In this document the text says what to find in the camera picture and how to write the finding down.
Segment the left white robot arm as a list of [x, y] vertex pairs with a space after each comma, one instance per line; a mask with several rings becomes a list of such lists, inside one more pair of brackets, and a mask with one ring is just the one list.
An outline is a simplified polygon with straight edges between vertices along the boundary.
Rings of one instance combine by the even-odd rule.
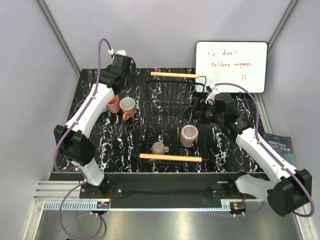
[[96, 147], [90, 141], [90, 134], [104, 108], [126, 87], [135, 70], [133, 58], [127, 56], [125, 50], [117, 51], [112, 64], [100, 72], [98, 82], [93, 84], [78, 111], [65, 125], [58, 124], [53, 131], [56, 141], [54, 156], [61, 154], [79, 168], [91, 185], [90, 192], [97, 198], [108, 193], [108, 186], [103, 182], [105, 176], [94, 159]]

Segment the purple mug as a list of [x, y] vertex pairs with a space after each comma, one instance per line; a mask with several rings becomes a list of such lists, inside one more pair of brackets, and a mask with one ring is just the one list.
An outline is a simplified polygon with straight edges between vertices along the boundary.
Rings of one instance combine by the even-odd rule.
[[199, 130], [194, 125], [185, 125], [180, 131], [180, 142], [186, 148], [192, 148], [198, 142], [198, 137]]

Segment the orange floral mug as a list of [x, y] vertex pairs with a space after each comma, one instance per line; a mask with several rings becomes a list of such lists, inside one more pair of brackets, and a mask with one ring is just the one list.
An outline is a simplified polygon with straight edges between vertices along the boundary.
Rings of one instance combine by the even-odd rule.
[[125, 97], [119, 102], [120, 109], [122, 110], [122, 119], [124, 121], [133, 118], [136, 113], [136, 101], [131, 97]]

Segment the pink cup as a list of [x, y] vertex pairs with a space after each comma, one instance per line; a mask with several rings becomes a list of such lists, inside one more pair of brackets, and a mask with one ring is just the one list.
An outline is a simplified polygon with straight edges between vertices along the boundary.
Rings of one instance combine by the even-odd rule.
[[119, 96], [116, 94], [106, 106], [111, 113], [117, 114], [121, 109]]

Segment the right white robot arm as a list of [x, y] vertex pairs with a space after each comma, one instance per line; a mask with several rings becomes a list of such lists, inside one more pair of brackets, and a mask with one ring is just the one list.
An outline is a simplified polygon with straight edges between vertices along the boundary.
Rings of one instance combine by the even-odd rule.
[[306, 204], [310, 204], [311, 209], [304, 217], [314, 214], [311, 173], [298, 170], [272, 149], [248, 118], [240, 115], [237, 102], [229, 93], [212, 93], [207, 99], [195, 97], [191, 102], [191, 116], [201, 123], [219, 125], [224, 135], [244, 149], [269, 178], [262, 180], [243, 173], [227, 185], [230, 197], [254, 196], [268, 202], [281, 217], [295, 214]]

